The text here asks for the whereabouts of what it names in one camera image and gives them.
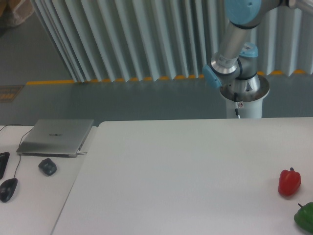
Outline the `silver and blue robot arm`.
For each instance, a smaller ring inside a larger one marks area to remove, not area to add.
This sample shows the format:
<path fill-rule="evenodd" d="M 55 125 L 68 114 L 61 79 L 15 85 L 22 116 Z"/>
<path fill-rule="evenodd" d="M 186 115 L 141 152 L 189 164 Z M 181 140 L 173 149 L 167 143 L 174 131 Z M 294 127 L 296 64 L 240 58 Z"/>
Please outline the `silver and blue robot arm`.
<path fill-rule="evenodd" d="M 234 79 L 248 80 L 257 74 L 253 66 L 257 53 L 244 56 L 241 51 L 250 31 L 260 24 L 267 12 L 287 6 L 313 13 L 311 0 L 225 0 L 224 6 L 229 19 L 226 33 L 210 64 L 202 68 L 206 82 L 213 88 L 219 88 Z"/>

